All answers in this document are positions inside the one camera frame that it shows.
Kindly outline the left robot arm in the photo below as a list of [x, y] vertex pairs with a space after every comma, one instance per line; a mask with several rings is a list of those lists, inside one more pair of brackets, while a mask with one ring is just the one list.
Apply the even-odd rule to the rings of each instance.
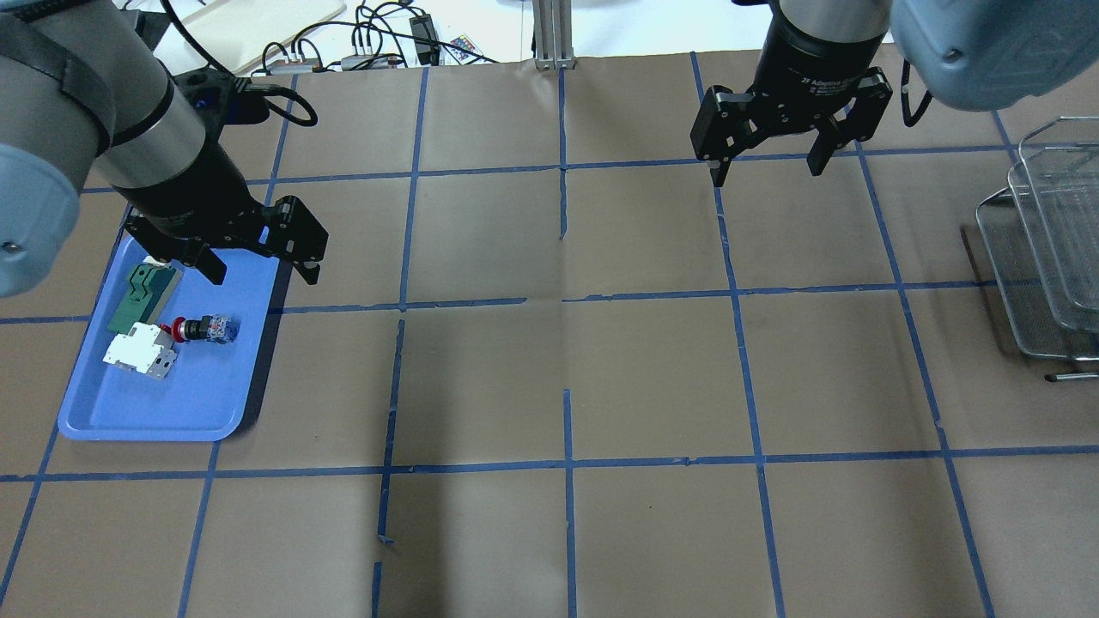
[[245, 104], [263, 121], [284, 97], [215, 67], [173, 76], [110, 1], [3, 3], [3, 296], [48, 277], [98, 173], [134, 212], [124, 227], [152, 258], [220, 285], [220, 249], [291, 263], [315, 284], [329, 234], [297, 197], [264, 206], [219, 142]]

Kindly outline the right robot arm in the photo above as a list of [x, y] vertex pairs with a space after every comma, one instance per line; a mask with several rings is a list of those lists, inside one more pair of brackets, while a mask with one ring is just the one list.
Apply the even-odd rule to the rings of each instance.
[[769, 137], [815, 133], [807, 165], [819, 176], [840, 148], [875, 136], [892, 87], [874, 65], [886, 36], [924, 97], [902, 93], [904, 125], [939, 101], [997, 111], [1051, 93], [1096, 62], [1095, 1], [770, 1], [771, 20], [745, 93], [707, 88], [689, 137], [712, 184]]

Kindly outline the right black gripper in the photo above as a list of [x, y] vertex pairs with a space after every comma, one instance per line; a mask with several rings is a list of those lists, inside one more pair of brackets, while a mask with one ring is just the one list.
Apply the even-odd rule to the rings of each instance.
[[[695, 158], [707, 163], [713, 186], [725, 186], [732, 161], [755, 147], [752, 122], [767, 130], [813, 128], [807, 165], [814, 177], [837, 148], [874, 137], [893, 93], [882, 70], [872, 66], [882, 38], [814, 38], [786, 16], [773, 16], [750, 92], [707, 88], [695, 115]], [[847, 103], [848, 113], [836, 120]]]

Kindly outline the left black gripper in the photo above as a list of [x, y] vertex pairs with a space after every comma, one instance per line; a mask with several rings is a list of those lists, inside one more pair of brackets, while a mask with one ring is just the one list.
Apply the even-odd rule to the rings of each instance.
[[[249, 191], [127, 191], [125, 199], [135, 210], [126, 230], [151, 257], [180, 258], [185, 242], [199, 239], [212, 249], [247, 249], [260, 257], [288, 261], [306, 285], [319, 282], [328, 230], [297, 196], [285, 196], [268, 208], [268, 246], [262, 241], [263, 206]], [[227, 265], [210, 249], [197, 251], [193, 269], [215, 286], [227, 276]]]

